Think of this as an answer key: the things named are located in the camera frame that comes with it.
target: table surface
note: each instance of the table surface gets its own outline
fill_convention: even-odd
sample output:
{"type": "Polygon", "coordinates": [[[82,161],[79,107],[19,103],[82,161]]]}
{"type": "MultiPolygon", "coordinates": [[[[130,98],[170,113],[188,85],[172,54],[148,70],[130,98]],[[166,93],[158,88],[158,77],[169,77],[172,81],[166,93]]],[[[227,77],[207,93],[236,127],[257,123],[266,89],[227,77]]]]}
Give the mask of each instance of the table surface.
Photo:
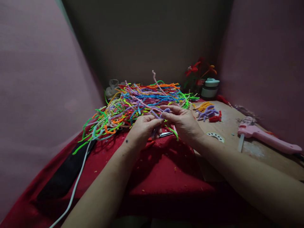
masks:
{"type": "MultiPolygon", "coordinates": [[[[219,133],[225,138],[226,145],[238,153],[236,119],[242,119],[244,115],[221,102],[212,103],[217,110],[222,111],[223,122],[198,121],[198,124],[205,132],[219,133]]],[[[96,143],[86,161],[72,206],[102,171],[124,141],[126,134],[127,132],[121,132],[109,140],[96,143]]],[[[73,186],[69,193],[60,199],[37,201],[36,197],[71,153],[81,135],[71,141],[36,176],[0,224],[1,228],[49,227],[65,211],[73,186]]],[[[304,180],[303,164],[292,156],[280,154],[254,139],[245,141],[242,152],[298,180],[304,180]]],[[[183,142],[177,142],[174,135],[171,135],[157,140],[152,147],[141,152],[118,215],[227,225],[251,220],[252,217],[257,218],[259,213],[243,200],[206,160],[183,142]]]]}
{"type": "MultiPolygon", "coordinates": [[[[246,116],[240,113],[235,108],[231,108],[219,101],[211,101],[214,104],[217,111],[222,111],[222,121],[217,123],[209,123],[198,121],[200,127],[207,132],[215,132],[221,135],[225,139],[225,144],[230,149],[234,149],[236,153],[239,136],[238,136],[238,123],[237,119],[244,119],[246,116]]],[[[200,106],[202,102],[195,103],[196,106],[200,106]]],[[[195,117],[198,116],[192,106],[191,111],[195,117]]],[[[304,180],[304,163],[292,155],[287,155],[278,152],[276,149],[269,147],[268,145],[258,141],[255,138],[245,138],[242,153],[250,156],[253,159],[259,160],[279,171],[286,173],[297,180],[304,180]]],[[[203,177],[205,181],[224,181],[224,178],[197,152],[196,156],[200,165],[203,177]]]]}

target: pink wall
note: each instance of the pink wall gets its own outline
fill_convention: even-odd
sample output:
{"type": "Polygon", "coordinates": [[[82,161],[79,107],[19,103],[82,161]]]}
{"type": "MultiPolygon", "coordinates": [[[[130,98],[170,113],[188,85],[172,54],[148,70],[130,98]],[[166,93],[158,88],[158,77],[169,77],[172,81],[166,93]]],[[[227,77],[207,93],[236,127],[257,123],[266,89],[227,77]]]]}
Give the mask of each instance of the pink wall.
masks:
{"type": "Polygon", "coordinates": [[[0,15],[1,221],[102,100],[55,1],[4,0],[0,15]]]}
{"type": "Polygon", "coordinates": [[[304,148],[304,1],[235,0],[219,58],[221,92],[304,148]]]}

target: forearm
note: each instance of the forearm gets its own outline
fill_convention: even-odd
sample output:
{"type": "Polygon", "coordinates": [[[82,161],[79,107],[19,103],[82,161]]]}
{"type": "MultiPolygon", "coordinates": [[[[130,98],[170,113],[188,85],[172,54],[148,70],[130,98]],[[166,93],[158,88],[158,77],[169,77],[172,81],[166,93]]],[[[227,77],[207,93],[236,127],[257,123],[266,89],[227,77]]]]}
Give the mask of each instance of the forearm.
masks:
{"type": "Polygon", "coordinates": [[[138,151],[123,145],[71,211],[62,227],[108,227],[115,218],[138,151]]]}
{"type": "Polygon", "coordinates": [[[249,203],[272,219],[285,224],[304,224],[304,184],[249,156],[232,151],[205,136],[195,145],[249,203]]]}

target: hand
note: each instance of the hand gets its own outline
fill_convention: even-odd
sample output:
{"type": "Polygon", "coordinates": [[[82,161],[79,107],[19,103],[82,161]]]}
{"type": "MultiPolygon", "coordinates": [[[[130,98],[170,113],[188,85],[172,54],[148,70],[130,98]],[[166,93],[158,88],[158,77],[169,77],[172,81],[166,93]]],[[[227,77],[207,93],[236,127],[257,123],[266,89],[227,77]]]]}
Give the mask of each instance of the hand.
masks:
{"type": "MultiPolygon", "coordinates": [[[[153,115],[138,117],[126,137],[126,142],[128,140],[126,144],[132,149],[139,149],[139,151],[141,151],[146,146],[153,129],[160,126],[163,122],[163,119],[156,119],[153,115]]],[[[162,128],[159,128],[155,138],[158,139],[161,133],[162,128]]]]}
{"type": "Polygon", "coordinates": [[[190,110],[175,105],[162,105],[161,109],[169,108],[172,113],[163,112],[162,116],[172,122],[182,141],[194,147],[198,140],[203,139],[205,133],[197,124],[190,110]]]}

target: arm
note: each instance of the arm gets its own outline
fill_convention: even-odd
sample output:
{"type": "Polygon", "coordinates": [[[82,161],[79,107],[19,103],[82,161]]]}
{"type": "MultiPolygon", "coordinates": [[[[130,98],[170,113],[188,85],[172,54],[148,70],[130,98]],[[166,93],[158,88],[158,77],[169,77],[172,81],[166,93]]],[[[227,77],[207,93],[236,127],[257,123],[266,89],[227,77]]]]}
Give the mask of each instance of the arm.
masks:
{"type": "Polygon", "coordinates": [[[177,106],[163,117],[176,126],[179,136],[205,157],[250,204],[281,225],[304,225],[304,184],[255,159],[231,151],[206,135],[189,110],[177,106]]]}
{"type": "Polygon", "coordinates": [[[162,119],[142,116],[126,140],[73,208],[62,227],[108,227],[115,218],[132,168],[152,130],[162,119]]]}

